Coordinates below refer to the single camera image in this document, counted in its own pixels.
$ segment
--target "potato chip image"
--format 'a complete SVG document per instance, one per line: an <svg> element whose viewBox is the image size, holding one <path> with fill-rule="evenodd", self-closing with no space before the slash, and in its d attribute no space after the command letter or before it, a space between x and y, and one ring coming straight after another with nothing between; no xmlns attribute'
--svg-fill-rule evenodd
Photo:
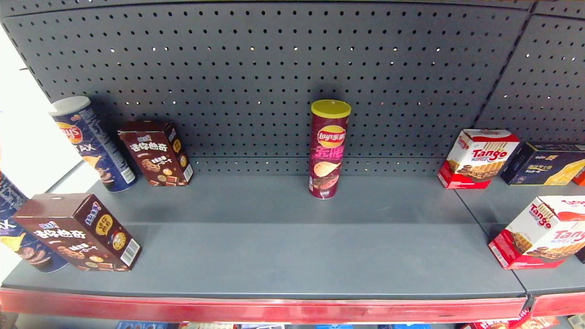
<svg viewBox="0 0 585 329"><path fill-rule="evenodd" d="M25 238L26 233L20 234L18 237L0 237L0 242L7 245L14 252L20 250L20 243Z"/></svg>
<svg viewBox="0 0 585 329"><path fill-rule="evenodd" d="M313 171L315 172L315 175L317 175L319 177L325 177L325 176L331 174L331 172L334 171L340 165L341 165L341 163L331 163L331 162L327 162L327 161L321 161L313 167Z"/></svg>
<svg viewBox="0 0 585 329"><path fill-rule="evenodd" d="M85 162L89 163L92 168L95 168L102 156L82 156Z"/></svg>

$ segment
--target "lay's logo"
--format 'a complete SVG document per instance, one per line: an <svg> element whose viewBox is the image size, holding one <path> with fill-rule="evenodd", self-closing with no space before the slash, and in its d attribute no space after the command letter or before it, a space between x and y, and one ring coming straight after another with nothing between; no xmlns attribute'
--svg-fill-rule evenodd
<svg viewBox="0 0 585 329"><path fill-rule="evenodd" d="M340 126L331 125L331 126L324 126L321 130L317 133L317 141L323 147L328 149L333 149L341 144L345 140L345 129Z"/></svg>
<svg viewBox="0 0 585 329"><path fill-rule="evenodd" d="M57 122L57 126L61 128L61 131L69 138L72 144L79 144L83 140L83 133L81 133L81 129L78 127L66 124L65 122Z"/></svg>

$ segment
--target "purple lay's canister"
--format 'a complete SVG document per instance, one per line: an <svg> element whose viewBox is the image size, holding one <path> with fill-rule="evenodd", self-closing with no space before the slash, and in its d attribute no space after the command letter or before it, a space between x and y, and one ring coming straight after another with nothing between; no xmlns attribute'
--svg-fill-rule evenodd
<svg viewBox="0 0 585 329"><path fill-rule="evenodd" d="M0 241L43 273L55 272L68 262L28 233L12 215L28 198L0 172Z"/></svg>
<svg viewBox="0 0 585 329"><path fill-rule="evenodd" d="M89 98L63 98L54 102L53 107L49 114L77 153L98 172L108 191L121 192L136 183L134 172L103 129Z"/></svg>

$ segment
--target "cardboard box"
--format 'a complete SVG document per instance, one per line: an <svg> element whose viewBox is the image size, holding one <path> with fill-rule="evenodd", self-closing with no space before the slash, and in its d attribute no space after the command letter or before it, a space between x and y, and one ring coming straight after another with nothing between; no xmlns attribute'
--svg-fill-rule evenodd
<svg viewBox="0 0 585 329"><path fill-rule="evenodd" d="M241 329L241 325L233 323L199 323L183 322L179 329Z"/></svg>
<svg viewBox="0 0 585 329"><path fill-rule="evenodd" d="M585 167L575 175L573 181L579 186L585 186Z"/></svg>
<svg viewBox="0 0 585 329"><path fill-rule="evenodd" d="M585 314L575 314L567 319L573 329L585 329Z"/></svg>
<svg viewBox="0 0 585 329"><path fill-rule="evenodd" d="M80 270L128 271L140 245L93 194L37 194L14 220Z"/></svg>
<svg viewBox="0 0 585 329"><path fill-rule="evenodd" d="M585 246L585 196L540 196L489 243L505 269L555 268Z"/></svg>
<svg viewBox="0 0 585 329"><path fill-rule="evenodd" d="M532 317L529 309L520 312L518 318L488 320L468 323L458 329L546 329L559 324L556 317Z"/></svg>
<svg viewBox="0 0 585 329"><path fill-rule="evenodd" d="M510 185L567 185L585 165L585 145L526 142L502 172Z"/></svg>
<svg viewBox="0 0 585 329"><path fill-rule="evenodd" d="M439 170L439 180L447 189L484 189L518 143L506 130L464 129Z"/></svg>
<svg viewBox="0 0 585 329"><path fill-rule="evenodd" d="M149 321L120 321L116 329L177 329L179 323L149 322Z"/></svg>
<svg viewBox="0 0 585 329"><path fill-rule="evenodd" d="M129 121L118 135L152 186L184 186L193 176L172 122Z"/></svg>

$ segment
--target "snack package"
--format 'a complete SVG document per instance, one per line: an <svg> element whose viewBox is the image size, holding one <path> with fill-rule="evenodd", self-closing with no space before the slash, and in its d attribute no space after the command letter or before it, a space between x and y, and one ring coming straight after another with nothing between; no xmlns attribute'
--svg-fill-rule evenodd
<svg viewBox="0 0 585 329"><path fill-rule="evenodd" d="M484 189L518 143L506 130L464 129L437 176L447 189Z"/></svg>
<svg viewBox="0 0 585 329"><path fill-rule="evenodd" d="M152 186L184 186L193 176L172 122L129 121L118 135Z"/></svg>
<svg viewBox="0 0 585 329"><path fill-rule="evenodd" d="M526 142L502 172L510 185L567 185L585 166L585 145Z"/></svg>
<svg viewBox="0 0 585 329"><path fill-rule="evenodd" d="M134 172L100 124L89 98L63 98L53 103L49 114L108 191L121 192L136 183Z"/></svg>
<svg viewBox="0 0 585 329"><path fill-rule="evenodd" d="M28 233L13 215L28 198L0 172L0 242L43 273L55 272L67 261Z"/></svg>
<svg viewBox="0 0 585 329"><path fill-rule="evenodd" d="M573 329L585 329L585 314L575 314L567 319Z"/></svg>
<svg viewBox="0 0 585 329"><path fill-rule="evenodd" d="M490 243L505 269L555 268L585 246L585 196L540 196Z"/></svg>
<svg viewBox="0 0 585 329"><path fill-rule="evenodd" d="M311 111L309 192L326 200L337 192L352 107L342 101L320 100L311 105Z"/></svg>
<svg viewBox="0 0 585 329"><path fill-rule="evenodd" d="M116 329L177 329L179 323L163 323L148 321L120 321Z"/></svg>
<svg viewBox="0 0 585 329"><path fill-rule="evenodd" d="M37 194L14 220L80 270L128 271L140 245L93 194Z"/></svg>
<svg viewBox="0 0 585 329"><path fill-rule="evenodd" d="M282 324L242 324L241 329L286 329Z"/></svg>
<svg viewBox="0 0 585 329"><path fill-rule="evenodd" d="M473 322L458 326L458 329L546 329L559 324L556 317L533 318L531 312L525 309L516 319L490 320Z"/></svg>
<svg viewBox="0 0 585 329"><path fill-rule="evenodd" d="M579 186L585 186L585 167L575 175L573 181Z"/></svg>
<svg viewBox="0 0 585 329"><path fill-rule="evenodd" d="M241 329L241 326L232 323L183 322L179 325L179 329Z"/></svg>
<svg viewBox="0 0 585 329"><path fill-rule="evenodd" d="M353 329L351 324L317 324L315 329Z"/></svg>

